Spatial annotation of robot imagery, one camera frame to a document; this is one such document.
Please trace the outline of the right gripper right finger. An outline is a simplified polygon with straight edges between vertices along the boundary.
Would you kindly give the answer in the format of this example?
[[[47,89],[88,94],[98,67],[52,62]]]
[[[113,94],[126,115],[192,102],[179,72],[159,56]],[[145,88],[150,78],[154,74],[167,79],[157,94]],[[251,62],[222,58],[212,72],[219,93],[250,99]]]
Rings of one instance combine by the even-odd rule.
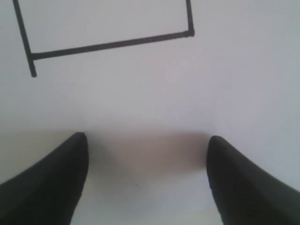
[[[210,189],[224,225],[298,225],[300,193],[241,154],[226,139],[210,138]]]

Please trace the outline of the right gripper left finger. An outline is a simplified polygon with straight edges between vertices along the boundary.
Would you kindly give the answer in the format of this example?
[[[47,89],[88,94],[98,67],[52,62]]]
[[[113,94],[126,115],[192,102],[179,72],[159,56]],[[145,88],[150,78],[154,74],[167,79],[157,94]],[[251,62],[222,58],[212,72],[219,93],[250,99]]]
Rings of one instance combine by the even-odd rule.
[[[74,133],[46,157],[0,185],[2,225],[69,225],[89,169],[88,140]]]

